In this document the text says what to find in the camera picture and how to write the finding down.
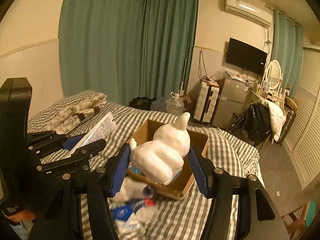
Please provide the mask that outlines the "blue tissue pack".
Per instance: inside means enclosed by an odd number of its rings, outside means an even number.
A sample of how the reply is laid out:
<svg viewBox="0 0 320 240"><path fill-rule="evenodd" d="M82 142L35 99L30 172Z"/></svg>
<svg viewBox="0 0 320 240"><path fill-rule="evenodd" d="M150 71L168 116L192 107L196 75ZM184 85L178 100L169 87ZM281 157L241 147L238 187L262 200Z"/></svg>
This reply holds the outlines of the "blue tissue pack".
<svg viewBox="0 0 320 240"><path fill-rule="evenodd" d="M130 204L126 204L112 209L111 212L115 220L127 221L132 215L133 210Z"/></svg>

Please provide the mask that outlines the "white ointment tube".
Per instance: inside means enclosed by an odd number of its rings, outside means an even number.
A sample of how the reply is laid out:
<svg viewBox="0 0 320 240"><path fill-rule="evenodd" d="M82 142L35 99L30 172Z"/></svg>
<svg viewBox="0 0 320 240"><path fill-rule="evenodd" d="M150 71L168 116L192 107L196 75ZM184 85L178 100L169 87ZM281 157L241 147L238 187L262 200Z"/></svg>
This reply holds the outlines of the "white ointment tube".
<svg viewBox="0 0 320 240"><path fill-rule="evenodd" d="M116 122L109 111L89 132L72 137L65 144L65 149L73 154L77 148L90 144L96 140L106 138L116 128Z"/></svg>

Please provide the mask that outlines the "floral white blanket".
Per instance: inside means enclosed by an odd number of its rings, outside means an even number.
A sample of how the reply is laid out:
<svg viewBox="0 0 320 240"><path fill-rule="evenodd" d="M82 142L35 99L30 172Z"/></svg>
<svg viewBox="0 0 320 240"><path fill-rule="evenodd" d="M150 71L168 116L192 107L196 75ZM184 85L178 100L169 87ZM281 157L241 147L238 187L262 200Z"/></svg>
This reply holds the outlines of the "floral white blanket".
<svg viewBox="0 0 320 240"><path fill-rule="evenodd" d="M48 122L46 130L57 134L67 134L83 121L99 113L107 102L107 95L98 93L65 107Z"/></svg>

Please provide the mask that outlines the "wooden stool green seat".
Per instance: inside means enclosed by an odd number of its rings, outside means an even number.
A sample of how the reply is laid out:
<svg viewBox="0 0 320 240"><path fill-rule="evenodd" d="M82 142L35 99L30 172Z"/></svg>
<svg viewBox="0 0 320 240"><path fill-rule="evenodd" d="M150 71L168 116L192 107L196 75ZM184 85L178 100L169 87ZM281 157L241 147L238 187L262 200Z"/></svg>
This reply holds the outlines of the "wooden stool green seat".
<svg viewBox="0 0 320 240"><path fill-rule="evenodd" d="M317 205L310 201L281 217L290 239L300 239L313 222L316 211Z"/></svg>

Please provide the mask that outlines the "brown cardboard box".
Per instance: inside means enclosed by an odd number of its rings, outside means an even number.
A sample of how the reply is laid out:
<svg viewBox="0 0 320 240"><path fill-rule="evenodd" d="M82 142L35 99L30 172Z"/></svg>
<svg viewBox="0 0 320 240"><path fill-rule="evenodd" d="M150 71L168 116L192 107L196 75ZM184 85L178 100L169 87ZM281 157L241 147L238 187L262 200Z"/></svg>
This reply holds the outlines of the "brown cardboard box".
<svg viewBox="0 0 320 240"><path fill-rule="evenodd" d="M137 145L141 145L147 141L153 139L154 133L158 128L164 125L163 122L146 120L131 136L137 142ZM196 153L202 156L206 155L207 147L209 144L209 136L197 130L195 126L188 126L187 131L190 137L190 145ZM151 185L157 194L169 197L175 200L183 200L191 189L195 177L189 164L189 158L186 155L184 158L184 164L175 179L168 185L157 184L145 174L138 172L133 165L130 165L127 170L127 175L135 181L141 181Z"/></svg>

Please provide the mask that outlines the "chair with piled jackets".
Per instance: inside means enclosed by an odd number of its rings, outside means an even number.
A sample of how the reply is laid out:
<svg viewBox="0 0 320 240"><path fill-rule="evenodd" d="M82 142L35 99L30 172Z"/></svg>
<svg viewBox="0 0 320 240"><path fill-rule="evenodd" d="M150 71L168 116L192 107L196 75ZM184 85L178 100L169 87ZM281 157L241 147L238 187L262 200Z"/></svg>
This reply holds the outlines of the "chair with piled jackets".
<svg viewBox="0 0 320 240"><path fill-rule="evenodd" d="M254 147L267 140L281 145L295 118L296 111L280 102L260 99L249 103L241 113L234 113L227 132Z"/></svg>

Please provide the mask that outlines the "clear water jug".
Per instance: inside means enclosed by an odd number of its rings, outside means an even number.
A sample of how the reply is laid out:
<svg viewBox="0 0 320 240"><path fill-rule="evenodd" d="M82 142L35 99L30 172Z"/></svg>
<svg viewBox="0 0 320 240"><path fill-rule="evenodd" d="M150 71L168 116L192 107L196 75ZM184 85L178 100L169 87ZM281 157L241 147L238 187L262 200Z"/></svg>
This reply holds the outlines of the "clear water jug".
<svg viewBox="0 0 320 240"><path fill-rule="evenodd" d="M179 94L171 92L170 98L166 102L167 113L180 116L184 110L184 102Z"/></svg>

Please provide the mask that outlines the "silver mini fridge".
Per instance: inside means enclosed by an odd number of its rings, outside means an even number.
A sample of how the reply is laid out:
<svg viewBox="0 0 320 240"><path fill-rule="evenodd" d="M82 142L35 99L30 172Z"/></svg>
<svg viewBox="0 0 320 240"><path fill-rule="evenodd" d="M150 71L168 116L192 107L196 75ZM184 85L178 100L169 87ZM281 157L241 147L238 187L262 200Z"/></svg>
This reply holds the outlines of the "silver mini fridge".
<svg viewBox="0 0 320 240"><path fill-rule="evenodd" d="M233 113L241 112L249 86L248 83L229 76L220 80L219 85L220 90L210 124L227 130Z"/></svg>

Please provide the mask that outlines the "green curtain left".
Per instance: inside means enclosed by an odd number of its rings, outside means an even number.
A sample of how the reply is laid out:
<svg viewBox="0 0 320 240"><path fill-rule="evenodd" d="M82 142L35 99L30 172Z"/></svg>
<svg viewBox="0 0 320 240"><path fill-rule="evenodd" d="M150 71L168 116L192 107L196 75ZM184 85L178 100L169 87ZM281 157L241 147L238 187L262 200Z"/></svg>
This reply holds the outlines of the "green curtain left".
<svg viewBox="0 0 320 240"><path fill-rule="evenodd" d="M63 0L59 60L65 96L133 98L186 90L199 0Z"/></svg>

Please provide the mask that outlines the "green curtain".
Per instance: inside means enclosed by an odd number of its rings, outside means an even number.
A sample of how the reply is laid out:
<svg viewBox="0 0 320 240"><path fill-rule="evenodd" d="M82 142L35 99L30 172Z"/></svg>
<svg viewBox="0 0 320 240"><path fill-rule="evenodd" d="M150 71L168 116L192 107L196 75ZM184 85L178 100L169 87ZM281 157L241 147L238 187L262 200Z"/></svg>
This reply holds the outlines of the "green curtain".
<svg viewBox="0 0 320 240"><path fill-rule="evenodd" d="M186 90L199 0L63 0L59 60L65 96L133 98Z"/></svg>
<svg viewBox="0 0 320 240"><path fill-rule="evenodd" d="M274 35L271 59L283 72L282 89L289 87L294 98L299 85L303 59L303 27L284 12L273 11Z"/></svg>

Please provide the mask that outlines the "white suitcase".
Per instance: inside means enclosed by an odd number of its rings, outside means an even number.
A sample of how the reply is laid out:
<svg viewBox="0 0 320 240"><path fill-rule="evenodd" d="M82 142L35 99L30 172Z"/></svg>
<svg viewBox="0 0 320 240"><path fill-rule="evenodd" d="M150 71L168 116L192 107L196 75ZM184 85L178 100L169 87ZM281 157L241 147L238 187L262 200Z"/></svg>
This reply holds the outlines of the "white suitcase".
<svg viewBox="0 0 320 240"><path fill-rule="evenodd" d="M219 85L215 81L201 82L199 95L194 111L194 119L210 123L216 105Z"/></svg>

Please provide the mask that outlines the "oval white vanity mirror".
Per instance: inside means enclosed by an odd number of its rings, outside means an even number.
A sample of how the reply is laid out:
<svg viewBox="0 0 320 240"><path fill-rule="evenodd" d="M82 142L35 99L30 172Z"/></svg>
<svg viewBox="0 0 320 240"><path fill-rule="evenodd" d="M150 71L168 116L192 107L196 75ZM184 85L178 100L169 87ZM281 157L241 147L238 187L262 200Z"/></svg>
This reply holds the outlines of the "oval white vanity mirror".
<svg viewBox="0 0 320 240"><path fill-rule="evenodd" d="M277 90L282 82L283 72L280 63L272 60L265 68L262 87L265 91Z"/></svg>

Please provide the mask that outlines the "green curtain right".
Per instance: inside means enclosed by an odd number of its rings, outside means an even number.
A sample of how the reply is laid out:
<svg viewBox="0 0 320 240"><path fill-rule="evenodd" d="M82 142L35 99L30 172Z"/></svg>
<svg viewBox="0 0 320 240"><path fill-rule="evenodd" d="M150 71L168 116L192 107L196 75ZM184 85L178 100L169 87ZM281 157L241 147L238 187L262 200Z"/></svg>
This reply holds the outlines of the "green curtain right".
<svg viewBox="0 0 320 240"><path fill-rule="evenodd" d="M299 85L303 59L303 27L284 12L273 11L274 35L271 59L283 72L282 89L289 87L294 98Z"/></svg>

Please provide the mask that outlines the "white air conditioner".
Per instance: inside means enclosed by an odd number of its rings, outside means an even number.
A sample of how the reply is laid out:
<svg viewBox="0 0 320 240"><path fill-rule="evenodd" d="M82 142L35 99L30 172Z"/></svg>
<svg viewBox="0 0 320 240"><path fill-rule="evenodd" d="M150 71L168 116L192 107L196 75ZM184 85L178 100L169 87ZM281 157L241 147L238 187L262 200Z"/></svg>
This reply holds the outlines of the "white air conditioner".
<svg viewBox="0 0 320 240"><path fill-rule="evenodd" d="M272 24L272 15L241 0L225 0L225 12L238 15L256 24L268 28Z"/></svg>

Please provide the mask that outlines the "black wall television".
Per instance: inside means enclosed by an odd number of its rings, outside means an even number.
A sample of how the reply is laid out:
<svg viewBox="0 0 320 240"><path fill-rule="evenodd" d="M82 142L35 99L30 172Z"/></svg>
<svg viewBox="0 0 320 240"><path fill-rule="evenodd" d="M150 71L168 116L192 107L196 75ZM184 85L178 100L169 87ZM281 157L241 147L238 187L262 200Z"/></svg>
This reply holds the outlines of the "black wall television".
<svg viewBox="0 0 320 240"><path fill-rule="evenodd" d="M233 64L262 76L267 60L267 53L245 42L229 39L226 63Z"/></svg>

